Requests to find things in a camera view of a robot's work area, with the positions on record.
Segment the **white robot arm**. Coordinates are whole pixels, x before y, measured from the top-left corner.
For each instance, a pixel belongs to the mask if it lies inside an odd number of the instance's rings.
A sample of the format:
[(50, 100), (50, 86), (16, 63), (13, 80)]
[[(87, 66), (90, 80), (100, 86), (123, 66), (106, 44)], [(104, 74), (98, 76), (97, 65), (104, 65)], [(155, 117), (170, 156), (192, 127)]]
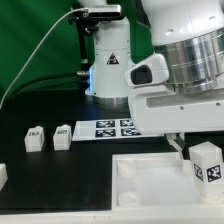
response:
[(154, 53), (125, 73), (142, 134), (224, 130), (224, 11), (220, 0), (137, 0)]

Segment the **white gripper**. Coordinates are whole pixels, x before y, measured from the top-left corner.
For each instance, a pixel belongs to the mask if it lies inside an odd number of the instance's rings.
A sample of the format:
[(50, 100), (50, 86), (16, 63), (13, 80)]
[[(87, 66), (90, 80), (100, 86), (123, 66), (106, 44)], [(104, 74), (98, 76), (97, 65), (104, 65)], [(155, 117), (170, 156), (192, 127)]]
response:
[(124, 77), (131, 88), (128, 105), (135, 128), (141, 134), (167, 134), (168, 143), (181, 159), (186, 146), (181, 132), (224, 130), (224, 74), (212, 90), (178, 94), (166, 84), (169, 72), (165, 58), (153, 54)]

